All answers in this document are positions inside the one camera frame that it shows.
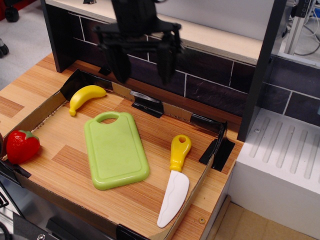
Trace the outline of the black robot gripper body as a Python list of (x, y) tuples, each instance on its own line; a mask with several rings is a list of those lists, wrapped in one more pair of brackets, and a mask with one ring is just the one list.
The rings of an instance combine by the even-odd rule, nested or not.
[[(98, 25), (93, 31), (102, 47), (117, 47), (132, 51), (162, 51), (180, 53), (181, 25), (158, 18), (156, 4), (162, 0), (113, 0), (116, 23)], [(144, 35), (162, 33), (157, 42), (137, 41)]]

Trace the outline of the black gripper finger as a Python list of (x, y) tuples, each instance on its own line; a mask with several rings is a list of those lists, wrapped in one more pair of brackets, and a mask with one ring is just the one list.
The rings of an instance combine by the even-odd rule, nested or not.
[(168, 42), (161, 42), (157, 47), (157, 70), (162, 84), (170, 83), (176, 70), (177, 50)]
[(131, 74), (131, 63), (121, 46), (107, 46), (104, 50), (108, 65), (116, 79), (124, 84)]

